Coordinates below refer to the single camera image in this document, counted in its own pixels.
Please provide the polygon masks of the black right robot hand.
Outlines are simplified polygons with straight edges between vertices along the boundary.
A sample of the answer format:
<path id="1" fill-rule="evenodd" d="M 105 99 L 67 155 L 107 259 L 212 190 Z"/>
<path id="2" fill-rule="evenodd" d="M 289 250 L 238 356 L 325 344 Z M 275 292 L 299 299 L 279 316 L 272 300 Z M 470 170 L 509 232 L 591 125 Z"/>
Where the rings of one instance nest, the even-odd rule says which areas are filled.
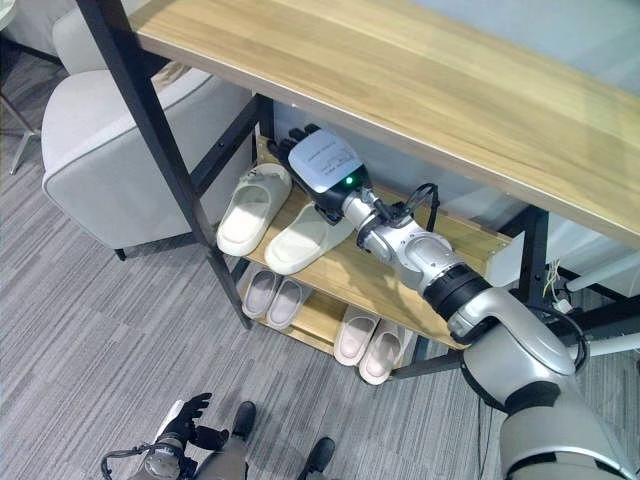
<path id="1" fill-rule="evenodd" d="M 314 202 L 316 211 L 330 225 L 343 218 L 346 198 L 372 186 L 369 174 L 355 150 L 341 137 L 315 124 L 289 131 L 279 143 L 267 141 L 269 152 Z"/>

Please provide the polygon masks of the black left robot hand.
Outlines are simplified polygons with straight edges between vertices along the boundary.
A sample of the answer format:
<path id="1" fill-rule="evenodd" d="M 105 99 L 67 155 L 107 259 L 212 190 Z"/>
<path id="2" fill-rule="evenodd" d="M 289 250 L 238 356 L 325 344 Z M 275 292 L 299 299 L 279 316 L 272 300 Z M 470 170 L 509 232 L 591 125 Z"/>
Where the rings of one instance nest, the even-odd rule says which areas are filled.
<path id="1" fill-rule="evenodd" d="M 215 430 L 206 426 L 196 426 L 195 420 L 203 415 L 209 406 L 211 392 L 201 393 L 186 401 L 179 412 L 160 430 L 158 440 L 174 439 L 185 449 L 188 443 L 209 451 L 221 450 L 229 439 L 228 430 Z"/>

